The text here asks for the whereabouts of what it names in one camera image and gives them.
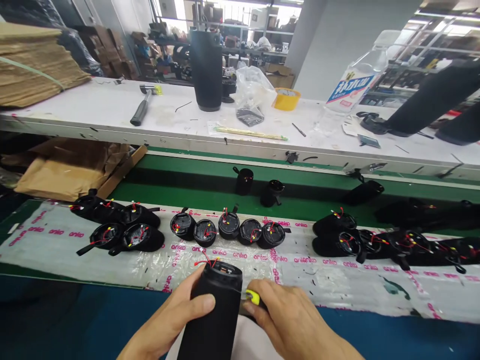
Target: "hammer head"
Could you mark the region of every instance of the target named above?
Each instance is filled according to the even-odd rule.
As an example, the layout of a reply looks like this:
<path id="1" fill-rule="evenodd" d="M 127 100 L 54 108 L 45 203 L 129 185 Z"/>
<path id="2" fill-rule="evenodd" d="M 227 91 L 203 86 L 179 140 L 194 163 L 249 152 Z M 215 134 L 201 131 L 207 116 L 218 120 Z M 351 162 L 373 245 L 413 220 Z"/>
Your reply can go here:
<path id="1" fill-rule="evenodd" d="M 155 95 L 156 94 L 156 91 L 155 91 L 155 85 L 140 85 L 140 91 L 144 94 L 147 93 L 148 90 L 151 90 L 151 94 L 152 95 Z"/>

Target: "hammer handle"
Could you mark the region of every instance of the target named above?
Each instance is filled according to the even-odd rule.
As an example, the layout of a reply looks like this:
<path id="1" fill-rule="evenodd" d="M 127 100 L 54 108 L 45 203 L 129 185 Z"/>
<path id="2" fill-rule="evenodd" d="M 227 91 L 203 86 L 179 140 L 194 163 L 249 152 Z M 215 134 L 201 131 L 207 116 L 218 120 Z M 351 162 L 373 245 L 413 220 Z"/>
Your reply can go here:
<path id="1" fill-rule="evenodd" d="M 149 106 L 148 100 L 142 100 L 138 108 L 136 109 L 135 114 L 130 120 L 130 124 L 134 126 L 142 125 L 142 121 L 144 120 L 145 114 L 147 113 L 147 108 Z"/>

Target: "clear plastic bag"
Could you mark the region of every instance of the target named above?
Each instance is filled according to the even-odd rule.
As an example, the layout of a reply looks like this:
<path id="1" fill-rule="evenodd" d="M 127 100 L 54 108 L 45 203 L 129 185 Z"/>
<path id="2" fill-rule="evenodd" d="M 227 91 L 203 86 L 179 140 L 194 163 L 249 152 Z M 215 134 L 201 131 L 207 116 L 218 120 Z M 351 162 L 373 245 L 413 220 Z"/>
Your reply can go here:
<path id="1" fill-rule="evenodd" d="M 236 71 L 236 117 L 249 127 L 264 121 L 262 108 L 270 107 L 277 92 L 258 67 L 245 66 Z"/>

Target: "plastic bottle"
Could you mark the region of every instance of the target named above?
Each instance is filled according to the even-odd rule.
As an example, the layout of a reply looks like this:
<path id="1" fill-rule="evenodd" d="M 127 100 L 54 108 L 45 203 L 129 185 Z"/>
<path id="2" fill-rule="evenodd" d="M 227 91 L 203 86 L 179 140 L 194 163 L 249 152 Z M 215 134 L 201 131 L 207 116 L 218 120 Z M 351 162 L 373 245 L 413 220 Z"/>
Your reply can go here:
<path id="1" fill-rule="evenodd" d="M 387 50 L 399 35 L 399 30 L 382 31 L 373 48 L 348 66 L 326 101 L 327 113 L 344 117 L 352 112 L 387 68 Z"/>

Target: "workbench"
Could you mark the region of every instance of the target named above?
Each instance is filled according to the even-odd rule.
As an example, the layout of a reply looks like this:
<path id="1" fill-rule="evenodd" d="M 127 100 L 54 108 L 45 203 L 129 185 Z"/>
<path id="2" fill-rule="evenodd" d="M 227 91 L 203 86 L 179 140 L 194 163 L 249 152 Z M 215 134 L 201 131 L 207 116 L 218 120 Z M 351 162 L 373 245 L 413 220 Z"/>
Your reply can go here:
<path id="1" fill-rule="evenodd" d="M 150 98 L 143 124 L 134 127 L 130 119 L 144 97 L 139 89 L 141 84 L 149 83 L 124 80 L 117 85 L 112 79 L 96 77 L 89 83 L 28 108 L 1 112 L 0 130 L 147 144 L 151 150 L 201 152 L 210 157 L 212 154 L 215 157 L 243 156 L 260 163 L 270 161 L 270 164 L 286 164 L 286 152 L 296 152 L 298 161 L 295 166 L 335 170 L 337 174 L 341 174 L 346 164 L 361 168 L 372 163 L 386 163 L 382 169 L 384 172 L 400 173 L 417 183 L 419 179 L 437 181 L 433 176 L 461 164 L 448 176 L 450 183 L 455 180 L 460 180 L 456 184 L 464 184 L 464 180 L 480 180 L 478 144 L 457 146 L 419 134 L 408 138 L 387 134 L 378 136 L 380 149 L 360 146 L 355 136 L 343 132 L 338 121 L 323 116 L 323 103 L 315 100 L 300 99 L 297 108 L 291 112 L 268 108 L 265 110 L 265 121 L 248 128 L 236 118 L 235 104 L 223 103 L 219 111 L 203 112 L 197 106 L 193 88 L 162 84 L 163 95 Z M 387 119 L 395 109 L 360 105 L 355 111 L 377 112 Z M 211 135 L 209 122 L 283 135 L 289 140 L 275 141 L 236 134 Z M 315 122 L 319 122 L 320 131 L 314 130 Z M 430 129 L 424 132 L 433 135 Z"/>

